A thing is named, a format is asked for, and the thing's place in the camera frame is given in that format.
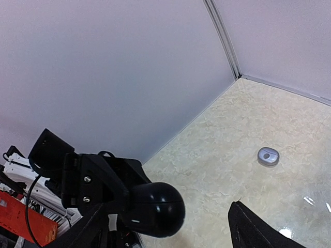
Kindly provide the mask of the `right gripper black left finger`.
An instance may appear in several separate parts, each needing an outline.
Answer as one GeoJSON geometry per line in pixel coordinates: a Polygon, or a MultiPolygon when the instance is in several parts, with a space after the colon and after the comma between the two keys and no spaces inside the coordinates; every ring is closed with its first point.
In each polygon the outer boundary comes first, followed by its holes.
{"type": "Polygon", "coordinates": [[[49,247],[119,247],[117,231],[109,230],[109,215],[119,213],[119,204],[93,204],[72,228],[49,247]]]}

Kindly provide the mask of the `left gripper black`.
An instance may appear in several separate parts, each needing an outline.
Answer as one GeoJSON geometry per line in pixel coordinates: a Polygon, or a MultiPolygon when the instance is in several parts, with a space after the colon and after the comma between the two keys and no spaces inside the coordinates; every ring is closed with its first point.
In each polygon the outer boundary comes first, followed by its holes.
{"type": "Polygon", "coordinates": [[[46,187],[61,199],[63,207],[77,208],[81,215],[100,203],[114,203],[122,213],[130,206],[133,188],[151,183],[140,161],[118,158],[108,151],[77,154],[48,129],[37,139],[28,160],[47,179],[46,187]]]}

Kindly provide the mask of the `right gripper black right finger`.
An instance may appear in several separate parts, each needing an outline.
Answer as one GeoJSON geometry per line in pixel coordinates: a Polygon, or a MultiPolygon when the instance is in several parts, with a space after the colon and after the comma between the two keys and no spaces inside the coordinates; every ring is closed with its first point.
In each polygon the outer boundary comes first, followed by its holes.
{"type": "Polygon", "coordinates": [[[228,212],[232,246],[237,247],[300,247],[303,245],[277,232],[241,201],[231,203],[228,212]]]}

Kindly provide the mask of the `purple earbud charging case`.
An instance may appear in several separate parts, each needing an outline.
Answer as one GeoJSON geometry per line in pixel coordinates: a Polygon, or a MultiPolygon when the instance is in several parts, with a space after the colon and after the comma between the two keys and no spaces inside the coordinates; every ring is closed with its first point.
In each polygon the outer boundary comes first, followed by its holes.
{"type": "Polygon", "coordinates": [[[265,167],[274,167],[279,163],[280,154],[270,147],[262,147],[257,153],[258,162],[265,167]]]}

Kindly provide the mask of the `black oval charging case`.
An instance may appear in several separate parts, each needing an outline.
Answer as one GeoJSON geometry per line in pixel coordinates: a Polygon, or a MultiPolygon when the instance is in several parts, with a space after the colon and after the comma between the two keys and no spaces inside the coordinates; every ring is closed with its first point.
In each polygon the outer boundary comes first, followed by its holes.
{"type": "Polygon", "coordinates": [[[185,214],[184,200],[179,191],[170,184],[153,182],[133,187],[128,210],[118,217],[132,231],[165,238],[180,230],[185,214]]]}

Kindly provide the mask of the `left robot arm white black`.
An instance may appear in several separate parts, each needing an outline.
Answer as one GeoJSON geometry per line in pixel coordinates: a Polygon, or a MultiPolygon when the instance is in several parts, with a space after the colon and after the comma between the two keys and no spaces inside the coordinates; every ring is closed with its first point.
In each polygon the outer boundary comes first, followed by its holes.
{"type": "Polygon", "coordinates": [[[11,146],[4,154],[3,187],[18,194],[31,193],[31,201],[45,209],[45,217],[58,224],[59,234],[77,223],[94,205],[105,204],[109,214],[141,231],[154,221],[149,183],[142,164],[117,158],[108,151],[76,154],[74,148],[44,130],[28,157],[11,146]]]}

